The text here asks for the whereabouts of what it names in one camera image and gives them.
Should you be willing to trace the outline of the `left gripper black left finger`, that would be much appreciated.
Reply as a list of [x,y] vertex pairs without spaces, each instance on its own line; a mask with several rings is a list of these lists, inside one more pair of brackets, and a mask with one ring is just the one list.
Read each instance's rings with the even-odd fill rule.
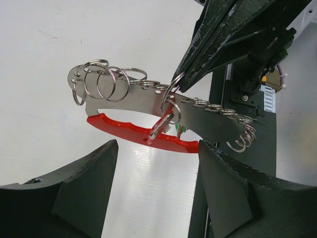
[[101,237],[117,157],[110,140],[48,174],[1,186],[1,237]]

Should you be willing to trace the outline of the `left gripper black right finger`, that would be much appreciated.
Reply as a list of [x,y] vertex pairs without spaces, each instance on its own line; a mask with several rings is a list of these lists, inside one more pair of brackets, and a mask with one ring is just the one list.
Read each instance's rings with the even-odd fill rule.
[[314,238],[317,189],[273,177],[199,142],[207,209],[192,238]]

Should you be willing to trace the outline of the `green headed key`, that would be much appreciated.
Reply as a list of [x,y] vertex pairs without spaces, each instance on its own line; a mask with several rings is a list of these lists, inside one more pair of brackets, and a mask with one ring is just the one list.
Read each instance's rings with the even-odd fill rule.
[[187,131],[187,128],[180,125],[180,124],[175,124],[175,129],[176,129],[178,138],[180,138],[181,134],[183,134]]

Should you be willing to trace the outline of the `red headed key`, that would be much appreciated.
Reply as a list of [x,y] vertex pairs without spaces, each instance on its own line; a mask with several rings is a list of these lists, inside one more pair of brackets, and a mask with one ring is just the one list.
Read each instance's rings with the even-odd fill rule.
[[148,145],[152,144],[159,134],[167,133],[170,130],[169,124],[173,117],[174,113],[168,112],[155,123],[147,139]]

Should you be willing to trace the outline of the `red handled metal key holder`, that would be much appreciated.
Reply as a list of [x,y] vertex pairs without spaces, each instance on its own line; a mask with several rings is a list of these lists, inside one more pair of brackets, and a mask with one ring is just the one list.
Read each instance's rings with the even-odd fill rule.
[[233,109],[212,104],[199,98],[177,94],[171,85],[130,76],[135,68],[110,66],[105,59],[93,60],[75,66],[67,76],[75,103],[85,106],[87,122],[93,127],[119,138],[180,153],[197,153],[197,141],[184,141],[177,135],[159,134],[152,144],[147,139],[153,128],[134,125],[127,119],[114,120],[105,110],[137,112],[142,116],[156,116],[158,120],[168,112],[174,113],[169,126],[180,124],[210,144],[224,142],[228,147],[238,139],[249,143],[256,138],[251,117]]

